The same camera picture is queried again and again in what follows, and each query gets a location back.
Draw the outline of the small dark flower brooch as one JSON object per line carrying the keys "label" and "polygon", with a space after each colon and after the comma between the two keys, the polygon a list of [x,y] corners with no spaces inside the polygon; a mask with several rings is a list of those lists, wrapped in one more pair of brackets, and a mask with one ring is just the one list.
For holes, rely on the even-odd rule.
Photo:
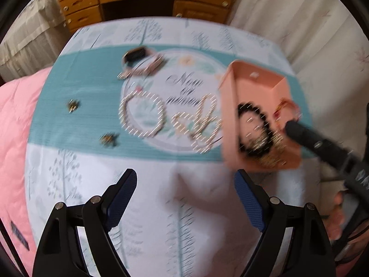
{"label": "small dark flower brooch", "polygon": [[105,133],[103,134],[100,139],[99,142],[103,145],[103,146],[111,146],[111,147],[115,147],[118,145],[118,137],[119,137],[119,133],[115,133],[115,132],[109,132],[109,133]]}

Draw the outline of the tree-print blue white tablecloth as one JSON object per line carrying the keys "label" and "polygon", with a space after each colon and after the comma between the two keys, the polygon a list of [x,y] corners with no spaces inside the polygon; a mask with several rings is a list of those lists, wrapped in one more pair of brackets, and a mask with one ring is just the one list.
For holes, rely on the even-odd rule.
{"label": "tree-print blue white tablecloth", "polygon": [[[167,59],[148,77],[120,80],[121,59],[147,46]],[[286,76],[306,109],[301,87],[273,42],[233,27],[175,18],[138,18],[90,25],[75,32],[42,88],[26,152],[26,202],[39,241],[57,202],[85,203],[128,169],[138,183],[110,237],[132,276],[239,276],[259,238],[234,189],[221,141],[205,154],[167,121],[153,138],[125,131],[121,99],[144,91],[162,99],[167,116],[194,113],[217,94],[227,66],[249,61]],[[69,113],[68,102],[80,101]],[[118,145],[99,139],[119,133]]]}

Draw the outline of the pink fleece sleeve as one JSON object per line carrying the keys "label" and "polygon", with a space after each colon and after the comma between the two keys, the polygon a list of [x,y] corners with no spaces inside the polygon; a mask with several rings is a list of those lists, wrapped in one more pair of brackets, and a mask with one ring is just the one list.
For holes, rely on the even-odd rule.
{"label": "pink fleece sleeve", "polygon": [[[323,220],[328,237],[331,241],[338,240],[343,232],[346,222],[342,204],[347,190],[339,191],[328,199],[324,198],[321,201],[323,207],[323,215],[326,218]],[[343,258],[336,266],[337,276],[346,276],[353,269],[368,246],[368,230],[359,237],[352,239],[348,243],[349,248],[344,252]]]}

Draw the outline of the peach plastic tray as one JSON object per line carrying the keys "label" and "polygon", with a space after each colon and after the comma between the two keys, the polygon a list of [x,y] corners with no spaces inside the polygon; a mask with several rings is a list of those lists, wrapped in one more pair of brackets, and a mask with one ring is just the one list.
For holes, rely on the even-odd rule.
{"label": "peach plastic tray", "polygon": [[222,154],[226,165],[248,172],[296,169],[300,146],[285,134],[298,121],[287,78],[245,61],[232,62],[220,82]]}

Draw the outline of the pink strap smartwatch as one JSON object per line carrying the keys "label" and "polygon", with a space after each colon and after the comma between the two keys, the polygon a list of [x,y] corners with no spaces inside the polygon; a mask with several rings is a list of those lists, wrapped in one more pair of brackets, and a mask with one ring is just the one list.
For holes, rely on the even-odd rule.
{"label": "pink strap smartwatch", "polygon": [[130,49],[121,59],[121,72],[117,78],[124,80],[131,77],[148,77],[155,74],[167,62],[162,53],[147,46]]}

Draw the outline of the pink blanket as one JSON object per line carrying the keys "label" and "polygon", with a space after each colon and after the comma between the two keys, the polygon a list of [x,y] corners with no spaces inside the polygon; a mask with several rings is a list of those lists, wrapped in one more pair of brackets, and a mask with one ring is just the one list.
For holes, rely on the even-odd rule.
{"label": "pink blanket", "polygon": [[50,67],[42,69],[1,86],[1,221],[29,275],[36,244],[26,206],[26,145],[36,103],[50,71]]}

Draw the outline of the cream floral curtain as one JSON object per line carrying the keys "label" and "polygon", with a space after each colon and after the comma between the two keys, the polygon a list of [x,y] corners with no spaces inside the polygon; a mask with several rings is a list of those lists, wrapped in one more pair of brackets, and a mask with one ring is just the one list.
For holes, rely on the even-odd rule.
{"label": "cream floral curtain", "polygon": [[279,45],[314,127],[364,152],[368,39],[339,0],[236,0],[230,24]]}

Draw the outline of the small gold brooch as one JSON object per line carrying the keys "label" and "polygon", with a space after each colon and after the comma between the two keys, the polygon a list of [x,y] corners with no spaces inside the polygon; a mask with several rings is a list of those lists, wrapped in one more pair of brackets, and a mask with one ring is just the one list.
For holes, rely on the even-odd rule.
{"label": "small gold brooch", "polygon": [[80,101],[79,100],[77,100],[77,99],[71,99],[68,102],[68,111],[69,111],[69,113],[72,113],[72,112],[76,111],[77,108],[79,108],[79,105],[80,105]]}

